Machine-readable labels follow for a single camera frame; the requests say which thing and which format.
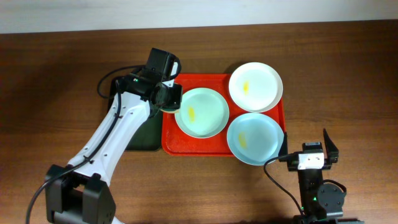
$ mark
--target table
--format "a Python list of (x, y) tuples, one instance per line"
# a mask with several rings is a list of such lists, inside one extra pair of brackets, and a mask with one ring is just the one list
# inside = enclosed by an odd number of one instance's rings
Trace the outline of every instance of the table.
[[(275, 68), (284, 82), (289, 151), (323, 140), (326, 128), (340, 161), (324, 178), (347, 186), (345, 217), (396, 223), (398, 21), (0, 35), (0, 223), (22, 223), (48, 168), (66, 165), (94, 133), (108, 103), (96, 95), (97, 81), (145, 63), (152, 47), (177, 55), (182, 72), (231, 73), (246, 62)], [(299, 198), (297, 173), (280, 163), (269, 172)], [(298, 214), (260, 167), (233, 157), (125, 152), (110, 188), (126, 223)], [(32, 223), (45, 222), (42, 194)]]

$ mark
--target white plate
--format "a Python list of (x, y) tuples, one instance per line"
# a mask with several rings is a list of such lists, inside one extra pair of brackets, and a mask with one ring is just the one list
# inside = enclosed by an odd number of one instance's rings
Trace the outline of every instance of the white plate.
[(246, 113), (230, 124), (227, 142), (240, 161), (262, 166), (278, 156), (284, 133), (272, 118), (260, 113)]
[(282, 98), (283, 84), (270, 66), (251, 62), (237, 68), (229, 80), (229, 94), (242, 109), (262, 113), (272, 109)]
[(222, 131), (229, 119), (228, 104), (214, 90), (196, 88), (182, 96), (181, 107), (175, 121), (187, 135), (210, 138)]

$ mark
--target white wall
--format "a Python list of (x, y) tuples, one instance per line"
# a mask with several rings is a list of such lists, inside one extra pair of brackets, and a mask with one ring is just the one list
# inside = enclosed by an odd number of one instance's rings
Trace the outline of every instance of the white wall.
[(0, 33), (398, 19), (397, 0), (0, 0)]

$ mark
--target black cable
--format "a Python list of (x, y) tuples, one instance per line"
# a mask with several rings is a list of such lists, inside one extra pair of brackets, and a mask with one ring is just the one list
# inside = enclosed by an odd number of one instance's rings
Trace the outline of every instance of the black cable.
[(105, 96), (105, 95), (103, 95), (103, 94), (101, 93), (100, 87), (101, 87), (102, 82), (103, 82), (106, 78), (108, 78), (110, 75), (112, 75), (112, 74), (114, 74), (114, 73), (116, 73), (116, 72), (120, 72), (120, 71), (126, 70), (126, 69), (138, 68), (138, 70), (135, 70), (135, 72), (136, 72), (136, 71), (139, 71), (139, 69), (140, 69), (140, 68), (143, 68), (143, 67), (145, 67), (145, 65), (132, 65), (132, 66), (121, 67), (121, 68), (118, 68), (118, 69), (113, 70), (112, 72), (109, 72), (108, 74), (106, 74), (104, 77), (102, 77), (102, 78), (99, 80), (99, 82), (98, 82), (98, 84), (97, 84), (97, 93), (99, 94), (100, 97), (102, 97), (102, 98), (104, 98), (104, 99), (112, 99), (114, 96)]
[(269, 175), (269, 173), (268, 173), (268, 171), (267, 171), (267, 169), (266, 169), (267, 165), (268, 165), (270, 162), (273, 162), (273, 161), (275, 161), (275, 160), (277, 160), (277, 159), (286, 159), (286, 158), (288, 158), (288, 157), (295, 156), (295, 155), (296, 155), (296, 153), (294, 152), (294, 153), (291, 153), (291, 154), (288, 154), (288, 155), (278, 156), (278, 157), (269, 159), (269, 160), (264, 164), (264, 172), (266, 173), (266, 175), (268, 176), (268, 178), (269, 178), (274, 184), (276, 184), (276, 186), (278, 186), (281, 190), (283, 190), (285, 193), (287, 193), (287, 195), (289, 195), (290, 198), (293, 199), (293, 201), (294, 201), (294, 203), (296, 204), (296, 206), (297, 206), (297, 208), (298, 208), (300, 214), (301, 214), (301, 215), (304, 215), (304, 212), (303, 212), (303, 210), (300, 208), (300, 205), (299, 205), (299, 203), (297, 202), (296, 198), (294, 198), (294, 196), (293, 196), (290, 192), (288, 192), (288, 191), (287, 191), (286, 189), (284, 189), (280, 184), (278, 184), (278, 183)]
[(33, 205), (34, 205), (37, 197), (40, 195), (40, 193), (48, 185), (52, 184), (54, 181), (58, 180), (59, 178), (61, 178), (61, 177), (65, 176), (65, 175), (73, 172), (74, 170), (77, 170), (77, 169), (81, 168), (82, 166), (84, 166), (101, 149), (102, 145), (105, 143), (106, 139), (111, 134), (114, 126), (116, 125), (116, 122), (118, 122), (118, 118), (120, 116), (120, 110), (121, 110), (121, 105), (122, 105), (122, 97), (121, 97), (121, 93), (120, 93), (119, 82), (117, 80), (116, 80), (116, 89), (117, 89), (117, 92), (118, 92), (117, 93), (118, 94), (118, 110), (117, 110), (117, 112), (114, 115), (114, 119), (113, 119), (113, 122), (112, 122), (111, 126), (109, 127), (108, 131), (105, 133), (105, 135), (102, 138), (102, 140), (99, 142), (99, 144), (97, 145), (95, 150), (88, 157), (84, 157), (85, 159), (83, 160), (83, 162), (81, 162), (81, 163), (77, 164), (76, 166), (72, 167), (70, 170), (67, 170), (67, 171), (65, 171), (65, 172), (63, 172), (61, 174), (58, 174), (55, 177), (52, 177), (51, 179), (45, 181), (44, 184), (41, 187), (39, 187), (39, 189), (37, 189), (36, 193), (32, 197), (32, 200), (30, 200), (29, 206), (27, 208), (25, 224), (29, 224), (29, 222), (30, 222), (30, 214), (32, 213)]

